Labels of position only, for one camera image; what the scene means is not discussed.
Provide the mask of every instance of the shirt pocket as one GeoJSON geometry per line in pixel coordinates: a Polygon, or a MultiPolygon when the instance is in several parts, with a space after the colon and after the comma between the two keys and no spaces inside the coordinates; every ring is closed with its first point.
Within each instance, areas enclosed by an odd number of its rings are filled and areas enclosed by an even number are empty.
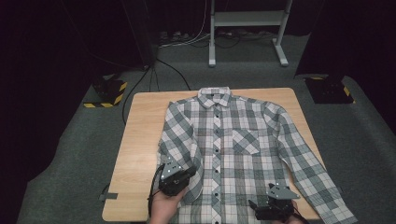
{"type": "Polygon", "coordinates": [[[245,155],[259,153],[259,132],[248,129],[233,129],[233,150],[245,155]]]}

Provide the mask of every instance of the person's left hand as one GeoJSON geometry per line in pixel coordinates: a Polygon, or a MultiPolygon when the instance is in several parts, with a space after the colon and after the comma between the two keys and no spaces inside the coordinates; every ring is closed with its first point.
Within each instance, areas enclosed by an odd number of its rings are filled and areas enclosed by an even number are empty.
{"type": "Polygon", "coordinates": [[[167,196],[162,191],[156,193],[152,200],[150,224],[168,223],[177,211],[177,204],[183,198],[186,189],[177,196],[167,196]]]}

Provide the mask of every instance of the stand leg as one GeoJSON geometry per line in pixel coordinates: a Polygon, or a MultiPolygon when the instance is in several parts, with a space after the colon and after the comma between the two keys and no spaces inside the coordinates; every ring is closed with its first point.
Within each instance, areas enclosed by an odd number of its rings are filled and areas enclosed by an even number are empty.
{"type": "Polygon", "coordinates": [[[209,42],[209,67],[216,66],[215,51],[215,0],[212,0],[212,8],[210,12],[210,42],[209,42]]]}
{"type": "Polygon", "coordinates": [[[283,13],[282,22],[279,27],[279,32],[277,34],[277,38],[273,39],[276,54],[277,54],[277,57],[279,58],[280,64],[282,66],[289,65],[289,62],[286,59],[285,53],[283,52],[283,49],[280,46],[280,43],[282,42],[283,34],[285,33],[286,24],[288,23],[288,18],[289,18],[292,2],[293,2],[293,0],[288,0],[288,3],[286,4],[285,12],[283,13]]]}

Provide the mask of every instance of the wooden table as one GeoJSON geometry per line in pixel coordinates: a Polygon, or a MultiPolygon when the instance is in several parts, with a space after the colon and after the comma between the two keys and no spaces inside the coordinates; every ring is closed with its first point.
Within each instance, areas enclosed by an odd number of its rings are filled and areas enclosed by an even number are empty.
{"type": "MultiPolygon", "coordinates": [[[[312,151],[323,161],[292,89],[232,90],[233,95],[274,102],[290,114],[312,151]]],[[[119,156],[108,189],[117,199],[106,199],[105,221],[145,221],[151,180],[156,169],[156,152],[161,138],[165,112],[171,101],[197,95],[197,91],[143,92],[134,96],[122,137],[119,156]]],[[[290,189],[299,192],[293,184],[290,189]]],[[[319,219],[307,201],[297,200],[300,213],[307,219],[319,219]]]]}

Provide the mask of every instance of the plaid shirt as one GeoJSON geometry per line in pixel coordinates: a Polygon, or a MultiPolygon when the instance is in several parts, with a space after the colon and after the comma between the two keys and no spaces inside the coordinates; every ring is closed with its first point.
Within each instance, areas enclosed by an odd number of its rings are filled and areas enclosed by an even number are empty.
{"type": "Polygon", "coordinates": [[[279,105],[233,96],[229,88],[200,89],[170,103],[158,164],[168,157],[196,175],[172,223],[266,223],[248,200],[262,205],[269,183],[294,183],[325,223],[354,223],[337,187],[279,105]]]}

